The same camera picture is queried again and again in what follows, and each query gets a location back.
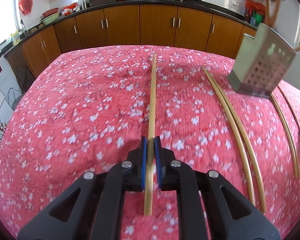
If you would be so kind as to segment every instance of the floral pattern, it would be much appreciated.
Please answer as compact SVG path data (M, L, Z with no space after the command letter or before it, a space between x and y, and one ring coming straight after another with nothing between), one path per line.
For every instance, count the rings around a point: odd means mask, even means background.
M291 231L300 218L300 179L294 178L287 138L269 99L233 91L226 75L234 60L189 49L110 46L62 54L14 112L0 145L0 219L14 236L85 171L108 171L147 136L154 52L155 132L162 146L195 170L219 171L247 197L238 147L204 66L228 95L250 137L264 180L266 217L282 237ZM300 91L283 81L280 86L300 121ZM280 92L274 95L300 161L297 126ZM143 216L143 203L143 193L126 193L121 238L177 239L175 193L158 190L155 178L152 216Z

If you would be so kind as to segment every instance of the red plastic bag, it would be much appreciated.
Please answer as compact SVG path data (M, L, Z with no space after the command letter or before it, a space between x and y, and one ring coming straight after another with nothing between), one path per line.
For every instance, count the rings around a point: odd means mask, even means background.
M19 9L23 15L28 15L31 13L32 4L32 0L20 0Z

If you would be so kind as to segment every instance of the metal utensil holder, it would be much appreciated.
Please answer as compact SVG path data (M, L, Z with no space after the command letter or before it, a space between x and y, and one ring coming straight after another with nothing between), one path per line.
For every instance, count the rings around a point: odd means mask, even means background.
M228 79L238 93L269 98L296 55L277 32L261 23L255 37L243 35Z

